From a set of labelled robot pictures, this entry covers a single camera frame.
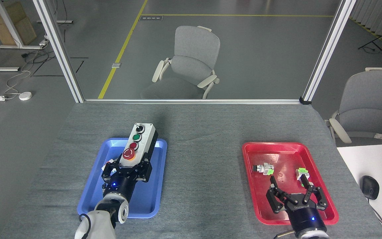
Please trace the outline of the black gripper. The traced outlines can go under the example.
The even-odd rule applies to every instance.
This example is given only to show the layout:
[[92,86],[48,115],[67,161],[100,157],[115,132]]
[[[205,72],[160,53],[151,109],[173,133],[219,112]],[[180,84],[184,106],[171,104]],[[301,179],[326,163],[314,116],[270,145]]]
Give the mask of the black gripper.
[[132,167],[132,179],[120,176],[119,159],[111,159],[103,167],[101,178],[106,186],[103,196],[109,193],[121,194],[128,203],[131,200],[134,191],[134,181],[143,181],[147,183],[150,180],[152,172],[150,158],[144,156],[141,162]]
[[[306,189],[305,196],[282,191],[275,177],[271,176],[270,189],[266,193],[268,203],[275,214],[286,210],[296,237],[328,237],[327,228],[318,211],[328,207],[323,189],[312,185],[305,174],[300,176],[300,181]],[[317,204],[310,199],[312,193],[317,198]]]

